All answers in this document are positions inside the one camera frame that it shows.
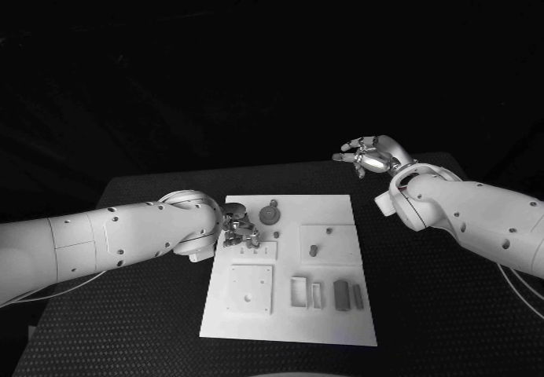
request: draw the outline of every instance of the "white platform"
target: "white platform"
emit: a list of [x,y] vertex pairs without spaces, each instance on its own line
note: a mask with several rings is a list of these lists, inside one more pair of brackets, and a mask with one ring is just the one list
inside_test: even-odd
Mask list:
[[[277,200],[281,217],[275,225],[264,225],[258,221],[258,211],[268,205],[271,199]],[[349,196],[226,196],[228,202],[245,205],[249,219],[261,232],[261,241],[275,242],[277,248],[272,258],[268,254],[244,254],[241,257],[238,247],[222,248],[223,235],[221,235],[203,309],[200,337],[376,346],[371,302],[360,259],[358,259],[356,233],[353,234],[352,231],[336,233],[336,236],[349,237],[349,240],[337,247],[333,246],[342,238],[339,237],[337,241],[333,241],[333,238],[324,237],[334,234],[334,225],[355,225]],[[326,246],[320,249],[326,251],[320,256],[326,256],[327,260],[332,260],[330,253],[336,250],[337,260],[347,265],[330,265],[329,262],[323,265],[301,263],[301,239],[307,237],[307,233],[300,230],[304,229],[300,225],[326,225],[324,229],[333,228],[332,233],[324,235],[320,241]],[[272,236],[274,232],[280,233],[277,239]],[[311,262],[319,261],[319,250],[317,256],[310,258],[313,258]],[[251,285],[246,287],[246,292],[235,291],[236,298],[229,295],[232,291],[231,269],[238,265],[271,266],[271,305],[270,311],[261,311],[265,315],[251,315],[251,310],[241,313],[244,309],[238,309],[233,313],[231,309],[226,309],[233,300],[238,300],[235,302],[236,308],[239,308],[239,305],[245,303],[241,298],[246,295],[251,297],[251,302],[259,302],[258,308],[267,309],[267,306],[261,304],[264,298],[257,298],[259,291],[264,292],[264,295],[267,294],[267,288],[259,282],[255,283],[258,288]],[[291,307],[291,277],[294,276],[306,278],[307,309]],[[356,310],[352,288],[349,289],[350,311],[334,310],[333,283],[336,280],[345,280],[349,283],[349,288],[353,284],[359,284],[363,310]],[[319,310],[313,309],[311,284],[314,283],[319,284],[320,290],[322,309]],[[235,290],[242,290],[244,286],[236,286]]]

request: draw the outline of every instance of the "textured tabletop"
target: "textured tabletop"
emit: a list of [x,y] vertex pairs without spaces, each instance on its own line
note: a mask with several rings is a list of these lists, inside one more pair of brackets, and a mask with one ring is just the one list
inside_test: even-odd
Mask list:
[[[446,153],[414,157],[466,178]],[[358,180],[350,164],[332,161],[203,170],[115,178],[98,204],[157,200],[182,189],[219,203],[226,195],[349,194],[378,348],[199,338],[213,259],[193,264],[169,253],[50,300],[14,375],[537,375],[544,322],[498,266],[446,231],[412,232],[382,216],[373,197],[388,181],[372,173]]]

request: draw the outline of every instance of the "robotic hand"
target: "robotic hand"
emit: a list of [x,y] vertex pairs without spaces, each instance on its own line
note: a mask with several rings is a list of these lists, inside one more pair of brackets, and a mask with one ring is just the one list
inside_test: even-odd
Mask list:
[[192,262],[223,246],[258,247],[245,207],[219,207],[199,191],[177,191],[157,202],[0,224],[0,307],[40,288],[160,257],[169,250]]
[[347,141],[332,159],[388,172],[388,191],[375,199],[415,232],[444,229],[457,243],[500,265],[544,278],[544,202],[506,189],[461,181],[443,167],[418,163],[388,136]]

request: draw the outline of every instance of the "black mesh mat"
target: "black mesh mat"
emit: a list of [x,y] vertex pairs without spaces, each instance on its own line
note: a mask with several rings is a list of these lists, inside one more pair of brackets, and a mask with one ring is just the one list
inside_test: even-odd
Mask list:
[[[415,158],[466,178],[446,153]],[[226,195],[349,194],[378,348],[200,339],[213,260],[193,264],[169,253],[50,300],[14,375],[537,375],[541,319],[496,265],[446,231],[412,232],[397,215],[382,216],[373,197],[388,180],[371,173],[358,180],[350,164],[332,161],[156,174],[115,178],[98,204],[157,200],[180,189],[202,190],[221,203]]]

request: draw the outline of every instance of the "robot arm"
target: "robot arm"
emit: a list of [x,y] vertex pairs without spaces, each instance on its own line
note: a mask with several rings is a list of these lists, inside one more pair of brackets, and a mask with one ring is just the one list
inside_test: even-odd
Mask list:
[[[235,209],[245,227],[252,226],[248,237],[258,247],[245,208],[238,204]],[[0,305],[36,289],[160,257],[171,249],[192,262],[213,257],[221,229],[236,234],[232,216],[202,192],[189,190],[157,202],[1,224]]]
[[412,160],[391,137],[362,137],[342,145],[337,161],[363,170],[389,172],[388,191],[376,197],[385,216],[398,215],[415,232],[444,229],[456,241],[486,259],[544,278],[544,202],[485,185],[461,181],[447,169]]

